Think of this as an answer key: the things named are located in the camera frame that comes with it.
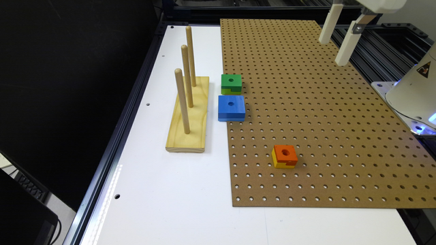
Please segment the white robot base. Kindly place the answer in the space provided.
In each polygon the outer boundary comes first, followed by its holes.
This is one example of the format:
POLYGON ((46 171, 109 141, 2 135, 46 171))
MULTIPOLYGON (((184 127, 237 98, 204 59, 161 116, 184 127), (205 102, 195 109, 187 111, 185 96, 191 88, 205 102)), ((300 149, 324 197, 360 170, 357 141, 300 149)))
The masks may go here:
POLYGON ((412 133, 435 137, 435 46, 399 81, 371 86, 412 133))

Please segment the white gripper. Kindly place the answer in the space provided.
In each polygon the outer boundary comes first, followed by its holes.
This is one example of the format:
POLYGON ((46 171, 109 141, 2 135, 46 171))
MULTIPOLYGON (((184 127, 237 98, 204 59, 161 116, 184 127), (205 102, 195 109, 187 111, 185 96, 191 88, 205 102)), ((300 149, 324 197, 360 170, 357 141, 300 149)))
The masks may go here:
MULTIPOLYGON (((335 63, 338 66, 345 66, 349 62, 364 28, 377 14, 393 14, 400 10, 406 4, 407 0, 357 0, 357 2, 367 9, 364 9, 363 13, 361 13, 356 20, 351 22, 335 59, 335 63)), ((333 3, 331 5, 318 39, 321 44, 327 44, 330 41, 342 9, 343 3, 333 3)))

